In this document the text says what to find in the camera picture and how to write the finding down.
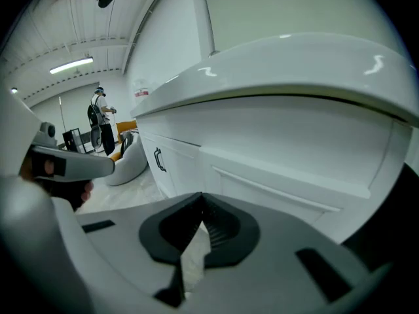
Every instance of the ceiling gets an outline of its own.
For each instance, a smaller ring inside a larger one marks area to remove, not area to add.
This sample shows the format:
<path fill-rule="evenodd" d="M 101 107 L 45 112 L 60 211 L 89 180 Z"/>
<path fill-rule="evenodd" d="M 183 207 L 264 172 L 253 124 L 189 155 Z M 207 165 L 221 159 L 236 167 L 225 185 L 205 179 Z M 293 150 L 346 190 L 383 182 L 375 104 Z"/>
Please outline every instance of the ceiling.
<path fill-rule="evenodd" d="M 101 9 L 95 0 L 34 0 L 0 55 L 0 79 L 33 103 L 121 74 L 147 4 L 150 0 L 114 0 Z M 94 62 L 49 73 L 87 56 Z"/>

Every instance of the backpack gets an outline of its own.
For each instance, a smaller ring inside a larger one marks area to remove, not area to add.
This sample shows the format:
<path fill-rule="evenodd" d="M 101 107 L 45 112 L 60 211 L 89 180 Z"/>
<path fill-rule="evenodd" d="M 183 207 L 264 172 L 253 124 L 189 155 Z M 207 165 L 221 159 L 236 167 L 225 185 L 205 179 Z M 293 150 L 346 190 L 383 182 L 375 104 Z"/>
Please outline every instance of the backpack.
<path fill-rule="evenodd" d="M 87 117 L 89 118 L 90 127 L 93 128 L 94 126 L 100 126 L 105 124 L 104 119 L 100 113 L 99 107 L 96 105 L 98 102 L 99 97 L 96 98 L 94 104 L 92 100 L 90 100 L 89 107 L 87 108 Z"/>

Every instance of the fluorescent light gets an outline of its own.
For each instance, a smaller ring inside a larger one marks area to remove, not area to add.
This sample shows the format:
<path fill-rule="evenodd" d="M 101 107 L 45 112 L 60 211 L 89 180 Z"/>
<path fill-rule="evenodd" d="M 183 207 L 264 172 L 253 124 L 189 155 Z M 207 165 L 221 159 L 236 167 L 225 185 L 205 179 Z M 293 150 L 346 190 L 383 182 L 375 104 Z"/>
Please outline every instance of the fluorescent light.
<path fill-rule="evenodd" d="M 92 57 L 83 58 L 82 60 L 72 61 L 71 63 L 67 63 L 67 64 L 64 64 L 64 65 L 55 67 L 55 68 L 50 70 L 50 73 L 53 75 L 55 73 L 70 69 L 72 67 L 76 67 L 76 66 L 80 66 L 80 65 L 84 65 L 84 64 L 89 64 L 89 63 L 93 63 L 93 58 Z"/>

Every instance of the black handle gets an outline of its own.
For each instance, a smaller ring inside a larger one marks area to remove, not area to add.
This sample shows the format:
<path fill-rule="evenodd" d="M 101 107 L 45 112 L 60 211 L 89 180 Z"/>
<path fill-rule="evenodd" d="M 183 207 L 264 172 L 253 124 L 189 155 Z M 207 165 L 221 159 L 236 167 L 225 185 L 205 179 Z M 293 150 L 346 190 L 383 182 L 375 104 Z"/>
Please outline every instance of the black handle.
<path fill-rule="evenodd" d="M 158 155 L 159 155 L 159 154 L 161 154 L 161 153 L 162 153 L 162 151 L 161 151 L 159 148 L 157 148 L 157 151 L 158 151 L 158 152 L 156 153 L 156 158 L 157 158 L 157 162 L 158 162 L 158 164 L 160 165 L 160 167 L 159 167 L 159 168 L 160 168 L 160 170 L 162 170 L 162 171 L 164 171 L 164 172 L 167 172 L 167 171 L 166 171 L 166 169 L 165 169 L 165 168 L 162 166 L 162 164 L 160 163 L 160 160 L 158 159 Z"/>
<path fill-rule="evenodd" d="M 160 164 L 160 161 L 158 160 L 158 157 L 157 157 L 157 152 L 159 152 L 159 151 L 160 150 L 158 148 L 156 148 L 156 151 L 155 151 L 155 160 L 156 160 L 156 164 L 157 164 L 158 168 L 161 170 L 162 169 L 162 165 Z"/>

